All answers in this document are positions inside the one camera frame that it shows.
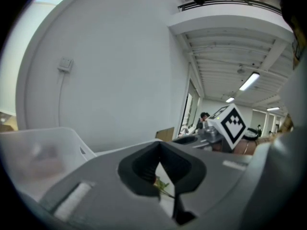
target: white container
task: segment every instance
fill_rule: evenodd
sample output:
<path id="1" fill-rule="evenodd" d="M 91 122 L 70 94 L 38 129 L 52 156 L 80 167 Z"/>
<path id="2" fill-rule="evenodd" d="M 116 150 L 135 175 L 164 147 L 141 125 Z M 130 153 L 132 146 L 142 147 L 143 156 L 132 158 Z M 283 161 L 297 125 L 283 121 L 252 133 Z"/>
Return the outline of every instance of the white container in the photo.
<path id="1" fill-rule="evenodd" d="M 39 201 L 63 177 L 96 157 L 71 128 L 0 133 L 1 158 L 17 190 Z"/>

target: railing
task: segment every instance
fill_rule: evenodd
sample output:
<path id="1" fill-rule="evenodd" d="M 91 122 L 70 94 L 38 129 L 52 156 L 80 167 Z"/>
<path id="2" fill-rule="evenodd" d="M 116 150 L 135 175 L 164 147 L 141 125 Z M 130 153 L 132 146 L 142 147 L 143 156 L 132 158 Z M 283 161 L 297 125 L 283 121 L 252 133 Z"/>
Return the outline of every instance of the railing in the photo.
<path id="1" fill-rule="evenodd" d="M 183 5 L 178 6 L 181 11 L 190 10 L 198 7 L 208 6 L 208 5 L 216 5 L 216 4 L 240 4 L 240 5 L 248 5 L 253 7 L 262 8 L 265 10 L 272 11 L 276 14 L 282 15 L 282 11 L 272 5 L 269 5 L 264 2 L 255 1 L 255 0 L 205 0 L 205 3 L 202 5 L 198 5 L 195 2 L 189 2 Z"/>

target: wall outlet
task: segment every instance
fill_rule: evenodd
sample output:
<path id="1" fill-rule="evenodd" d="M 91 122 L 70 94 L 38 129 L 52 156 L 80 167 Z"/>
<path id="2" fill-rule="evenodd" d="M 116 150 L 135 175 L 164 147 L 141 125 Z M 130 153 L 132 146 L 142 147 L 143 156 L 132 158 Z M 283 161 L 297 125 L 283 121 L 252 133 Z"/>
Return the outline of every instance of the wall outlet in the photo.
<path id="1" fill-rule="evenodd" d="M 60 71 L 64 71 L 64 72 L 70 72 L 72 64 L 73 64 L 73 59 L 62 57 L 60 62 L 59 62 L 58 69 Z"/>

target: black and white marker cube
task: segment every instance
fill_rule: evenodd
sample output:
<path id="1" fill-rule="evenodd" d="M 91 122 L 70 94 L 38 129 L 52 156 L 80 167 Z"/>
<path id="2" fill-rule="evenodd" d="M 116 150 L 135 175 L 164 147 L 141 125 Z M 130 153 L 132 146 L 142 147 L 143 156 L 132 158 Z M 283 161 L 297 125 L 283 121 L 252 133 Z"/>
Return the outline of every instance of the black and white marker cube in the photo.
<path id="1" fill-rule="evenodd" d="M 247 130 L 243 116 L 235 104 L 220 108 L 207 121 L 210 126 L 214 126 L 225 137 L 232 150 Z"/>

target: ceiling light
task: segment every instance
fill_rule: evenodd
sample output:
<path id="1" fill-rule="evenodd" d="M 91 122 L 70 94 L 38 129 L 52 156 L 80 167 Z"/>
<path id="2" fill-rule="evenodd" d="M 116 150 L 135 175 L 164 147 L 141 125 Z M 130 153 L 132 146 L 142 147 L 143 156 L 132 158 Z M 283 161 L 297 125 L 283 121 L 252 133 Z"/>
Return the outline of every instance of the ceiling light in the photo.
<path id="1" fill-rule="evenodd" d="M 253 84 L 254 81 L 256 81 L 260 77 L 260 74 L 257 72 L 253 72 L 250 77 L 245 81 L 245 83 L 241 86 L 240 90 L 244 91 L 246 90 L 250 85 Z"/>
<path id="2" fill-rule="evenodd" d="M 267 111 L 276 111 L 279 110 L 279 107 L 268 108 Z"/>
<path id="3" fill-rule="evenodd" d="M 227 103 L 230 103 L 230 102 L 232 102 L 234 100 L 234 98 L 233 97 L 230 97 L 226 102 Z"/>

